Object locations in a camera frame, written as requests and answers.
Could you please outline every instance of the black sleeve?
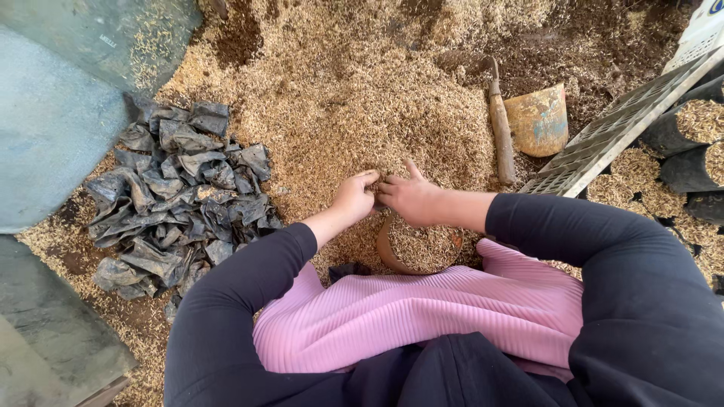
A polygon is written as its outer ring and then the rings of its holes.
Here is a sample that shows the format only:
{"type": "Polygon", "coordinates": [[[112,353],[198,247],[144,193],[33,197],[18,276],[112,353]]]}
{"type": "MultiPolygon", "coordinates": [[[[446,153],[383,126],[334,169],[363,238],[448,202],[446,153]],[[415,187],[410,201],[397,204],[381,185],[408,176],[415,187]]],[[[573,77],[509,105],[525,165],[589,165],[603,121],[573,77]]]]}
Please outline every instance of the black sleeve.
{"type": "Polygon", "coordinates": [[[590,398],[582,405],[721,405],[722,304],[664,227],[598,203],[499,194],[486,231],[528,256],[583,267],[568,384],[590,398]]]}
{"type": "Polygon", "coordinates": [[[189,290],[167,346],[166,406],[236,405],[240,394],[245,405],[263,405],[324,381],[326,374],[266,372],[251,335],[252,316],[292,287],[316,245],[307,225],[290,225],[234,253],[189,290]],[[275,382],[283,382],[276,392],[255,391],[275,382]]]}

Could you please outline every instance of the black jacket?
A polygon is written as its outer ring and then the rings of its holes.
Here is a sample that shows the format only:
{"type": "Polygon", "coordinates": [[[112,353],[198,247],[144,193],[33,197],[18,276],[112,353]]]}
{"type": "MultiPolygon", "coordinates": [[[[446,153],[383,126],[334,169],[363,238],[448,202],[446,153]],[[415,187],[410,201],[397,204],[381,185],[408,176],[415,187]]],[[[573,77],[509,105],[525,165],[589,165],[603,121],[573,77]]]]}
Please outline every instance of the black jacket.
{"type": "Polygon", "coordinates": [[[184,297],[166,406],[724,406],[724,312],[689,252],[631,212],[500,194],[486,229],[522,253],[583,267],[574,379],[525,373],[480,333],[443,335],[349,373],[264,370],[252,316],[292,286],[316,240],[293,224],[235,253],[184,297]]]}

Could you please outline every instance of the hand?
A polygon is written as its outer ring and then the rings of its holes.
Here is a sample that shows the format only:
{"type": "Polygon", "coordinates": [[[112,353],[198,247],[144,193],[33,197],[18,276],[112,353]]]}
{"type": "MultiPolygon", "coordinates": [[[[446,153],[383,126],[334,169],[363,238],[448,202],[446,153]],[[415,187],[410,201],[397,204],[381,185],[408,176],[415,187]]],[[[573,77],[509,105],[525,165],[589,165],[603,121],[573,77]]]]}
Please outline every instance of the hand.
{"type": "Polygon", "coordinates": [[[405,160],[410,179],[390,175],[386,183],[379,184],[377,199],[393,208],[412,227],[426,227],[438,223],[436,203],[444,190],[426,180],[412,160],[405,160]]]}
{"type": "Polygon", "coordinates": [[[375,169],[368,169],[359,174],[342,181],[337,188],[337,195],[330,207],[348,217],[349,224],[364,219],[372,212],[374,206],[374,194],[365,190],[365,187],[372,185],[379,179],[379,172],[375,169]]]}

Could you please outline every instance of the woman's left hand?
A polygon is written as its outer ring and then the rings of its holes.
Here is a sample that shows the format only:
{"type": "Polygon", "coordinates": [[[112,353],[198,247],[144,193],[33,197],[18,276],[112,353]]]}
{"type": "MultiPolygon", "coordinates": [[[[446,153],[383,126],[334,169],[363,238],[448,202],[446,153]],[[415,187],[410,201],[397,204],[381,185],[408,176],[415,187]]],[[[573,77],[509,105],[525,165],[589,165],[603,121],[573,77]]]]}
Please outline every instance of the woman's left hand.
{"type": "Polygon", "coordinates": [[[374,194],[365,190],[379,178],[376,169],[368,169],[342,181],[330,209],[349,217],[349,225],[364,219],[372,212],[374,194]]]}

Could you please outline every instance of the woman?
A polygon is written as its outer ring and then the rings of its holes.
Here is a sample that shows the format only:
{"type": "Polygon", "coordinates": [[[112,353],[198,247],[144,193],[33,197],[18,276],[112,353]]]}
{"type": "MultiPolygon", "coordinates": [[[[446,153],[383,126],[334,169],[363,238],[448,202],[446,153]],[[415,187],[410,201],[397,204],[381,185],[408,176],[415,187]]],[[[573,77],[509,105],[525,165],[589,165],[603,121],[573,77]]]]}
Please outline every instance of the woman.
{"type": "Polygon", "coordinates": [[[582,297],[562,272],[485,240],[485,272],[350,276],[322,290],[305,264],[371,212],[365,187],[379,175],[364,172],[329,209],[189,291],[169,338],[165,404],[721,405],[722,306],[666,229],[581,200],[441,190],[407,165],[410,179],[388,177],[377,199],[408,223],[485,232],[583,267],[582,297]]]}

